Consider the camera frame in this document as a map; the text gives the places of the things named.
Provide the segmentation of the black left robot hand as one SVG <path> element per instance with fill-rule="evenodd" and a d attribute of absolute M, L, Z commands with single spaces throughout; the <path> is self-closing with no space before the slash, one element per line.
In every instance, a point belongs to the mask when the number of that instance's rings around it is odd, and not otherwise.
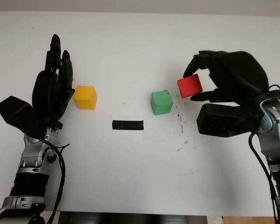
<path fill-rule="evenodd" d="M 70 54 L 67 50 L 61 51 L 60 38 L 54 34 L 46 54 L 45 69 L 38 74 L 32 94 L 32 107 L 46 126 L 62 129 L 59 119 L 74 95 L 72 82 Z"/>

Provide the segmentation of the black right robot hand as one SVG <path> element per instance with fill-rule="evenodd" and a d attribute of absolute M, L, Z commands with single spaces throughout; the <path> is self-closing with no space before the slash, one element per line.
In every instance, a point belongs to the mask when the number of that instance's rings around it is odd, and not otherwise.
<path fill-rule="evenodd" d="M 195 94 L 190 98 L 192 101 L 244 105 L 269 89 L 264 69 L 245 51 L 199 51 L 188 64 L 183 77 L 192 76 L 197 70 L 204 69 L 209 70 L 209 77 L 216 89 Z"/>

